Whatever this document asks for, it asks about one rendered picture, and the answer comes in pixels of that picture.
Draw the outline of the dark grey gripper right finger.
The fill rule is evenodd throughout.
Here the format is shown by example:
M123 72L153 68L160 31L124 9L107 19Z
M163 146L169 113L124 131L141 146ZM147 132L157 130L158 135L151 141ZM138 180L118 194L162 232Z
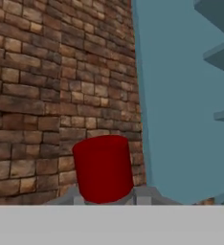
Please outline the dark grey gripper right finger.
M179 205L163 196L155 187L135 187L123 201L124 205Z

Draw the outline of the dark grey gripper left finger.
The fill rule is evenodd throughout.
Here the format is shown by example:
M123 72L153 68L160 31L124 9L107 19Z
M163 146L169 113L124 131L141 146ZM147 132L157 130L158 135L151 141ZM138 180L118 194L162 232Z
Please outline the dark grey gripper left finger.
M84 199L80 195L78 187L71 187L56 199L47 202L47 205L84 205Z

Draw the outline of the red cylindrical candle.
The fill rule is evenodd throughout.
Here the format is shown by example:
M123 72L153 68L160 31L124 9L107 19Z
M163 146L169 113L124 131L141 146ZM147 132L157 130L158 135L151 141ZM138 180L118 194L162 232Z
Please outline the red cylindrical candle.
M73 146L79 192L94 204L117 202L133 189L128 139L104 135Z

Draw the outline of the blue-grey cabinet with shelves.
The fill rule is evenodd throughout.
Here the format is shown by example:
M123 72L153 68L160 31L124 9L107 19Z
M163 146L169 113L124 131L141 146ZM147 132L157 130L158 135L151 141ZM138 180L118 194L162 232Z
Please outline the blue-grey cabinet with shelves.
M224 191L224 72L203 54L224 33L193 0L132 0L146 182L192 204Z

